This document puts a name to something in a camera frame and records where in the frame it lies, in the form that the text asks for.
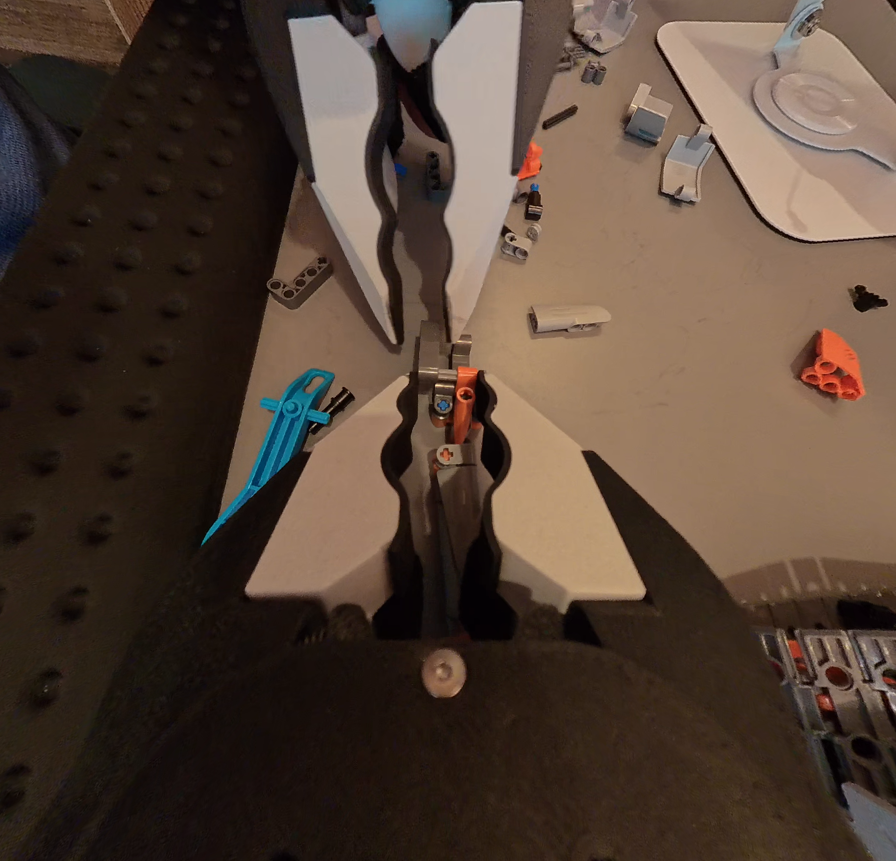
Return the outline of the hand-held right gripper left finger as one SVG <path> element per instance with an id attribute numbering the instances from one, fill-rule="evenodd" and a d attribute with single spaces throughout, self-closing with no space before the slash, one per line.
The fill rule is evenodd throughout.
<path id="1" fill-rule="evenodd" d="M 385 602 L 399 497 L 381 463 L 401 425 L 398 377 L 315 445 L 259 562 L 249 598 Z"/>

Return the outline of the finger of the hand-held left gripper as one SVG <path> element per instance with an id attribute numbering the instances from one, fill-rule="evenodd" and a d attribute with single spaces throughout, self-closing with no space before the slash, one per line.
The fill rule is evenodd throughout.
<path id="1" fill-rule="evenodd" d="M 379 114 L 375 60 L 333 15 L 291 17 L 288 35 L 315 195 L 387 340 L 399 345 L 378 241 L 369 140 Z"/>
<path id="2" fill-rule="evenodd" d="M 511 165 L 522 14 L 521 0 L 472 3 L 431 62 L 434 111 L 453 158 L 443 210 L 451 252 L 443 290 L 451 337 L 465 330 L 476 306 L 516 184 Z"/>

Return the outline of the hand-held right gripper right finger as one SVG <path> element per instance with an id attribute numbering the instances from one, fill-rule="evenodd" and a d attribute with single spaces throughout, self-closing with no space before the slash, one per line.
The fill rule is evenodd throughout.
<path id="1" fill-rule="evenodd" d="M 640 601 L 646 588 L 582 447 L 494 375 L 492 419 L 509 442 L 509 473 L 492 499 L 511 602 Z"/>

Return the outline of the orange wedge brick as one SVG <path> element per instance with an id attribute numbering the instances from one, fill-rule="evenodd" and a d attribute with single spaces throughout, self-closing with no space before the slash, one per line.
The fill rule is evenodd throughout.
<path id="1" fill-rule="evenodd" d="M 454 443 L 463 444 L 471 431 L 482 428 L 476 419 L 476 382 L 478 370 L 467 365 L 457 367 L 454 391 L 453 437 Z"/>
<path id="2" fill-rule="evenodd" d="M 837 399 L 857 401 L 865 386 L 857 353 L 836 332 L 821 329 L 814 343 L 815 358 L 800 374 L 800 380 Z"/>

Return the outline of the grey orange brick assembly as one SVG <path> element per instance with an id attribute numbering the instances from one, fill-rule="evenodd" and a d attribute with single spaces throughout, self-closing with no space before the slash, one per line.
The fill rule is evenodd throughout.
<path id="1" fill-rule="evenodd" d="M 473 337 L 469 333 L 462 333 L 449 342 L 444 338 L 442 328 L 434 322 L 425 320 L 420 324 L 415 362 L 417 382 L 419 394 L 427 403 L 427 411 L 435 427 L 453 430 L 456 370 L 460 365 L 472 367 L 472 344 Z"/>

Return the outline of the blue plastic brick tool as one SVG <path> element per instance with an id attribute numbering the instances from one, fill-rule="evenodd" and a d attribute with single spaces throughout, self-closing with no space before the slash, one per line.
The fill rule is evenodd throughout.
<path id="1" fill-rule="evenodd" d="M 251 474 L 242 490 L 206 532 L 203 543 L 294 458 L 304 446 L 311 424 L 330 424 L 330 413 L 318 407 L 333 380 L 331 372 L 310 369 L 292 382 L 279 399 L 263 397 L 261 407 L 272 412 L 273 418 Z"/>

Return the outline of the black connector pin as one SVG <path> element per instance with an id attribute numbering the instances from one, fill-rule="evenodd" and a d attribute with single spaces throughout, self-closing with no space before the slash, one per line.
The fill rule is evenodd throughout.
<path id="1" fill-rule="evenodd" d="M 345 387 L 341 388 L 340 391 L 327 402 L 326 406 L 319 411 L 323 418 L 319 418 L 319 421 L 315 419 L 313 424 L 309 427 L 309 432 L 318 433 L 323 428 L 330 426 L 333 419 L 354 403 L 354 401 L 355 396 L 353 393 Z"/>

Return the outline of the scattered small grey connector bricks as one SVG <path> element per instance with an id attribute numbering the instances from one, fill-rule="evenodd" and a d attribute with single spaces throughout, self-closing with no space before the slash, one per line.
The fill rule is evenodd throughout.
<path id="1" fill-rule="evenodd" d="M 607 67 L 600 62 L 599 56 L 591 48 L 569 40 L 564 44 L 554 73 L 574 73 L 583 83 L 600 85 L 606 77 Z"/>

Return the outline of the grey angled beam brick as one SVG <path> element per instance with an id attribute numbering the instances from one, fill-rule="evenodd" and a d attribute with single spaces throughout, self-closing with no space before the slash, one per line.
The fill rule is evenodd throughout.
<path id="1" fill-rule="evenodd" d="M 267 291 L 275 302 L 285 309 L 294 311 L 325 284 L 332 272 L 331 262 L 325 257 L 318 257 L 291 280 L 272 277 L 266 284 Z"/>

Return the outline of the light grey angular panel brick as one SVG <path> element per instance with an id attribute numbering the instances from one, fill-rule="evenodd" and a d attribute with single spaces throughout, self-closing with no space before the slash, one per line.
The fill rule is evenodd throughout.
<path id="1" fill-rule="evenodd" d="M 626 115 L 624 133 L 651 145 L 661 140 L 673 105 L 651 94 L 651 86 L 640 83 Z"/>

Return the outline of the light grey curved panel brick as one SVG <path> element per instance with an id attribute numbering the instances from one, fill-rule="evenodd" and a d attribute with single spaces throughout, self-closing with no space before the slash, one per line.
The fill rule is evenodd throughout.
<path id="1" fill-rule="evenodd" d="M 701 174 L 715 150 L 711 137 L 712 127 L 701 124 L 693 135 L 675 138 L 660 174 L 660 194 L 687 204 L 699 202 Z"/>

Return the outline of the person's blue trouser leg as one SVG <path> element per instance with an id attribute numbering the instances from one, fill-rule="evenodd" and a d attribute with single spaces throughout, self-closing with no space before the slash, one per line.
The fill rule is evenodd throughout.
<path id="1" fill-rule="evenodd" d="M 6 274 L 19 244 L 38 217 L 72 147 L 72 136 L 47 116 L 2 66 L 1 275 Z"/>

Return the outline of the grey tracked toy robot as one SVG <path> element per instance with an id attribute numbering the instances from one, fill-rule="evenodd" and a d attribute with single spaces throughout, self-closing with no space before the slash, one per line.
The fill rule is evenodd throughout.
<path id="1" fill-rule="evenodd" d="M 873 859 L 895 858 L 895 633 L 757 627 L 826 792 Z"/>

